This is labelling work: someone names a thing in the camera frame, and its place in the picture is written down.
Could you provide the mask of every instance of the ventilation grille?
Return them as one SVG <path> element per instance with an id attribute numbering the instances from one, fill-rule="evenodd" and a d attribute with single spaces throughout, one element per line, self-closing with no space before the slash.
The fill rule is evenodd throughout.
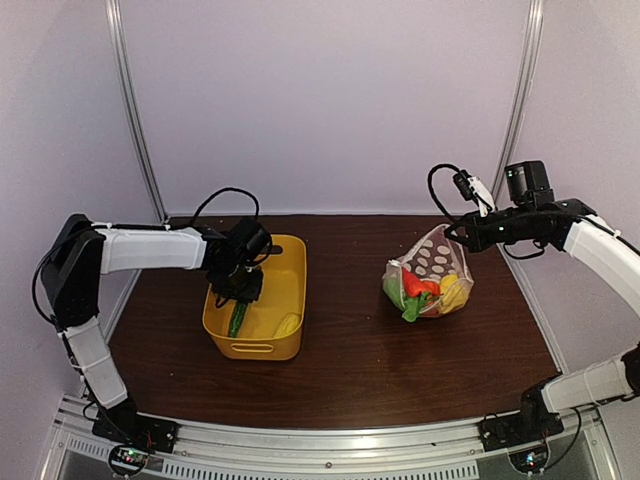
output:
<path id="1" fill-rule="evenodd" d="M 104 444 L 76 435 L 71 435 L 67 449 L 98 460 L 106 460 L 109 456 L 109 449 Z"/>
<path id="2" fill-rule="evenodd" d="M 336 479 L 336 480 L 477 480 L 478 467 L 475 461 L 467 461 L 443 467 L 401 472 L 397 475 L 374 476 L 367 475 L 296 475 L 296 476 L 262 476 L 241 473 L 224 472 L 182 462 L 165 460 L 162 473 L 168 478 L 179 480 L 306 480 L 306 479 Z"/>

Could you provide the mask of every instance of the red pepper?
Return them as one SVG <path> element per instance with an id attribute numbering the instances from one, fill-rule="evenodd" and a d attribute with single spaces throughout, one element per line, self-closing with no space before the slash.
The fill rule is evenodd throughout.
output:
<path id="1" fill-rule="evenodd" d="M 404 291 L 411 298 L 419 297 L 423 292 L 427 292 L 435 296 L 440 295 L 439 284 L 429 280 L 420 280 L 413 273 L 408 272 L 404 268 L 402 269 L 402 284 L 404 285 Z"/>

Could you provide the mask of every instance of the mesh bag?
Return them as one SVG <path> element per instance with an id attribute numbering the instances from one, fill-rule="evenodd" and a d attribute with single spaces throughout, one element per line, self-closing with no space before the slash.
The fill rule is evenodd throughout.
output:
<path id="1" fill-rule="evenodd" d="M 410 308 L 410 300 L 403 282 L 403 270 L 412 273 L 419 280 L 440 284 L 440 294 L 429 297 L 426 305 L 419 310 L 420 317 L 440 317 L 459 310 L 467 303 L 473 279 L 462 246 L 444 236 L 447 227 L 446 224 L 438 225 L 405 255 L 387 263 L 382 277 L 382 288 L 394 305 L 403 312 Z M 407 316 L 404 318 L 407 321 L 415 320 Z"/>

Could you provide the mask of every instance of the yellow vegetable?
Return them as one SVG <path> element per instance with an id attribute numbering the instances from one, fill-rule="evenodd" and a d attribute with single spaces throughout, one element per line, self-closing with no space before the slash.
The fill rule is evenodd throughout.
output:
<path id="1" fill-rule="evenodd" d="M 278 325 L 276 333 L 273 334 L 273 338 L 282 338 L 291 335 L 296 331 L 298 325 L 300 325 L 300 315 L 297 313 L 286 314 Z"/>
<path id="2" fill-rule="evenodd" d="M 464 307 L 469 300 L 469 289 L 464 282 L 458 282 L 455 274 L 446 275 L 440 280 L 440 313 L 450 313 Z"/>

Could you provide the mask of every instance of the bin handle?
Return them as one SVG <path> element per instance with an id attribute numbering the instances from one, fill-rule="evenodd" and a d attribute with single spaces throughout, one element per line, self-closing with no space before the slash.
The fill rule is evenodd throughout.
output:
<path id="1" fill-rule="evenodd" d="M 271 353 L 274 346 L 268 343 L 232 343 L 231 349 L 241 353 Z"/>

